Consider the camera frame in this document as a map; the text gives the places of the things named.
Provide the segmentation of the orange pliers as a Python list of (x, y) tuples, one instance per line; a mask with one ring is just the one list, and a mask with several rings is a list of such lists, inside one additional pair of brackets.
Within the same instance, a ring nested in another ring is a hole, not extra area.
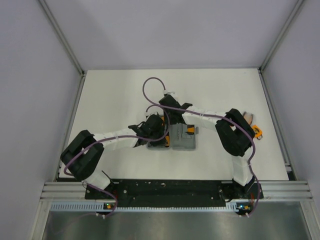
[(250, 112), (244, 112), (242, 114), (243, 118), (245, 119), (245, 121), (249, 124), (249, 125), (252, 125), (253, 122), (254, 122), (254, 115)]

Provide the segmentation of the grey plastic tool case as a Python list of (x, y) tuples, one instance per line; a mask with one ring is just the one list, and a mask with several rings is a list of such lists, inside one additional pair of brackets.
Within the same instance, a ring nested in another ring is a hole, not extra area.
[(168, 133), (166, 136), (170, 137), (170, 147), (164, 147), (164, 146), (157, 146), (152, 147), (149, 145), (146, 145), (146, 148), (148, 150), (174, 150), (174, 151), (194, 151), (197, 147), (197, 140), (196, 135), (199, 133), (199, 128), (195, 126), (195, 134), (194, 135), (188, 135), (185, 133), (186, 130), (186, 124), (174, 124), (174, 125), (168, 125), (167, 119), (162, 114), (160, 117), (164, 121), (165, 126), (165, 132), (168, 130)]

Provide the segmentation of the orange black screwdriver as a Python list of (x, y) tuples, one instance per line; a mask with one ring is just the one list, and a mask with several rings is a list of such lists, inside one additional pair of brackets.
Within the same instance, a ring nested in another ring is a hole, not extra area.
[(169, 147), (170, 147), (170, 136), (169, 136), (169, 135), (167, 135), (167, 136), (165, 137), (164, 147), (165, 147), (165, 148), (169, 148)]

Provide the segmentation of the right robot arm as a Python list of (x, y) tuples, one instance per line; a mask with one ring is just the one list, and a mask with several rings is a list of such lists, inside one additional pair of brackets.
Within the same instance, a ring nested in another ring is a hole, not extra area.
[(191, 103), (179, 104), (166, 94), (159, 104), (168, 113), (172, 124), (195, 125), (217, 132), (222, 147), (231, 155), (233, 165), (233, 192), (245, 198), (252, 191), (249, 183), (254, 180), (251, 160), (256, 153), (255, 132), (239, 110), (232, 108), (225, 113), (217, 113), (193, 106)]

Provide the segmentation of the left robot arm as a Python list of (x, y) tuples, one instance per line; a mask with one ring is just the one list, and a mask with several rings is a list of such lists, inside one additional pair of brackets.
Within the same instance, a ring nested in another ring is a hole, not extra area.
[(64, 174), (95, 186), (98, 195), (109, 198), (114, 187), (109, 177), (97, 169), (103, 153), (147, 144), (165, 145), (168, 134), (165, 119), (153, 113), (145, 121), (118, 131), (93, 134), (82, 130), (60, 155)]

